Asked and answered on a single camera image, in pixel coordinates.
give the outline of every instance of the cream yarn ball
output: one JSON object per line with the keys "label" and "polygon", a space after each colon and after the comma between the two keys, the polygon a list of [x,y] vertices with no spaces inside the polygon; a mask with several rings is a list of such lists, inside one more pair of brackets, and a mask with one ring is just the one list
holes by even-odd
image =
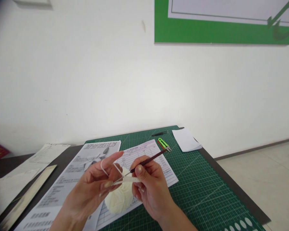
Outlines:
{"label": "cream yarn ball", "polygon": [[[129,171],[123,167],[123,175]],[[110,213],[124,212],[133,201],[132,182],[123,182],[120,187],[110,192],[105,198],[105,204]]]}

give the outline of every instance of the hand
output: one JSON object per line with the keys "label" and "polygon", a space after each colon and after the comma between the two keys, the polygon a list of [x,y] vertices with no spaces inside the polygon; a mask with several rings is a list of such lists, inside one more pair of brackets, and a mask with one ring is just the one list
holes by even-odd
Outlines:
{"label": "hand", "polygon": [[[103,172],[101,161],[91,165],[85,171],[66,197],[51,230],[69,230],[72,226],[74,230],[82,230],[87,218],[97,209],[108,193],[120,186],[120,184],[111,186],[122,176],[114,167],[113,162],[123,153],[123,151],[116,152],[104,159],[102,166],[109,177]],[[122,172],[120,165],[115,165]]]}
{"label": "hand", "polygon": [[133,195],[143,202],[145,209],[160,224],[162,230],[197,231],[174,203],[161,166],[155,161],[150,161],[144,167],[139,165],[148,158],[138,157],[131,166],[131,169],[136,167],[133,176],[141,181],[133,183]]}
{"label": "hand", "polygon": [[148,156],[141,156],[135,159],[131,169],[135,168],[133,176],[138,177],[140,183],[133,183],[133,195],[142,201],[150,216],[160,221],[168,211],[175,206],[170,195],[167,182],[161,166],[155,161],[150,161],[145,166],[139,165],[149,159]]}

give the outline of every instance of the crochet hook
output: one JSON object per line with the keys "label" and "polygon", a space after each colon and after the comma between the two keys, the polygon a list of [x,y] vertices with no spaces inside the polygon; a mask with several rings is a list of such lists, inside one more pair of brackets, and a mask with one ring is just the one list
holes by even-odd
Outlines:
{"label": "crochet hook", "polygon": [[[154,160],[156,157],[159,157],[161,154],[163,154],[166,151],[167,151],[166,149],[163,150],[163,151],[160,151],[159,153],[157,153],[156,155],[152,156],[151,158],[146,159],[145,161],[141,162],[140,165],[142,165],[142,166],[146,165],[147,163],[149,163],[150,161]],[[129,173],[127,173],[125,176],[121,177],[120,179],[116,180],[114,183],[118,182],[119,180],[121,180],[122,178],[126,177],[128,174],[133,173],[133,172],[135,172],[135,168],[130,170]]]}

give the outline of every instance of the green frame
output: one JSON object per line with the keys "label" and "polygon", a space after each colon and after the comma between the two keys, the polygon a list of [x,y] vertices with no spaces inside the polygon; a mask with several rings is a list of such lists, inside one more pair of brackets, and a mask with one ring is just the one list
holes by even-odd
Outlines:
{"label": "green frame", "polygon": [[256,25],[168,18],[168,3],[155,0],[155,43],[289,45],[289,27],[273,26],[272,19],[271,25]]}

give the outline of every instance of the bulletin board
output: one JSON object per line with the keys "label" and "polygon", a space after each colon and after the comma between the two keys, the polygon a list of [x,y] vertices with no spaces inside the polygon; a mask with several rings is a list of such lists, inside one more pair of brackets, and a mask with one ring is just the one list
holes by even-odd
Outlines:
{"label": "bulletin board", "polygon": [[154,41],[289,45],[289,0],[155,0]]}

